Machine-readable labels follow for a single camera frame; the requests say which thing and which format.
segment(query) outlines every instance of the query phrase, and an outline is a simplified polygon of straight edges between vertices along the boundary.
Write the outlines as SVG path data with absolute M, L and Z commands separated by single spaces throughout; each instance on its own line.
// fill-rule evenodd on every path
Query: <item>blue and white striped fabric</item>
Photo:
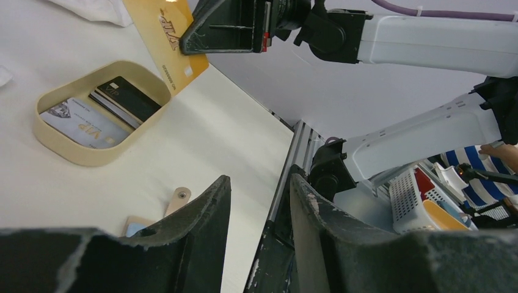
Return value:
M 505 165 L 502 160 L 496 157 L 488 157 L 481 160 L 478 156 L 480 146 L 468 146 L 460 150 L 449 151 L 441 154 L 441 158 L 448 166 L 468 163 L 473 168 L 486 170 L 489 172 L 498 172 L 502 174 L 514 174 L 514 172 Z M 469 182 L 469 186 L 465 188 L 464 193 L 477 206 L 494 203 L 505 197 L 511 197 L 518 194 L 518 186 L 503 183 L 495 183 L 489 180 L 473 179 Z

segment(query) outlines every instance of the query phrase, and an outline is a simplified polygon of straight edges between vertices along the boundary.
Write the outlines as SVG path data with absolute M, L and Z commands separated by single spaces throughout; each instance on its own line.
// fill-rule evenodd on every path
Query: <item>wooden piece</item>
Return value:
M 169 205 L 166 209 L 166 214 L 164 217 L 167 217 L 168 215 L 171 215 L 175 211 L 182 208 L 184 205 L 186 205 L 189 202 L 189 199 L 191 198 L 191 191 L 187 187 L 179 187 L 175 189 L 175 192 L 173 193 L 173 198 L 171 199 L 171 202 L 169 202 Z

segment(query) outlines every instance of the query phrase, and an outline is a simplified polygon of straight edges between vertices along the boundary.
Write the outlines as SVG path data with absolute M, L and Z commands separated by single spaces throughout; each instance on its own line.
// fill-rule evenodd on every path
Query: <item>beige tray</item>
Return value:
M 98 85 L 109 81 L 117 76 L 122 76 L 130 83 L 135 85 L 139 90 L 156 101 L 162 108 L 151 116 L 146 122 L 140 125 L 135 131 L 127 127 L 117 117 L 110 112 L 97 105 L 88 98 L 88 94 Z M 113 122 L 131 132 L 131 134 L 120 144 L 102 150 L 87 148 L 82 146 L 53 127 L 45 123 L 40 118 L 40 113 L 50 109 L 51 107 L 65 101 L 70 97 L 75 97 L 94 107 L 103 115 L 110 118 Z M 83 166 L 101 166 L 110 163 L 119 157 L 132 143 L 135 142 L 150 126 L 155 124 L 162 117 L 166 106 L 171 101 L 171 94 L 163 81 L 151 73 L 146 68 L 130 62 L 116 61 L 94 72 L 73 81 L 67 85 L 63 85 L 49 93 L 42 95 L 38 99 L 35 109 L 35 120 L 32 131 L 36 138 L 47 148 L 64 157 L 72 163 Z

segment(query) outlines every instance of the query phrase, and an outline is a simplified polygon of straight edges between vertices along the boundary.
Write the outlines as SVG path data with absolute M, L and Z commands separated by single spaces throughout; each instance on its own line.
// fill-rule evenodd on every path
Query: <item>white table surface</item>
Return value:
M 292 133 L 210 66 L 161 121 L 115 162 L 69 163 L 32 135 L 37 98 L 117 59 L 158 75 L 132 25 L 91 23 L 42 0 L 3 0 L 0 65 L 0 228 L 94 226 L 121 235 L 126 218 L 159 220 L 172 192 L 193 200 L 218 176 L 232 181 L 221 292 L 242 292 Z

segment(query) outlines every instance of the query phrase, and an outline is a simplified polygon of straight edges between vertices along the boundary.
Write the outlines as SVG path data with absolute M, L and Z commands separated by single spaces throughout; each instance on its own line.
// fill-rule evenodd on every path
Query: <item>person's hand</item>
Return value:
M 478 153 L 503 159 L 510 154 L 516 153 L 516 151 L 517 149 L 514 147 L 514 145 L 501 145 L 497 148 L 494 148 L 490 145 L 481 145 Z

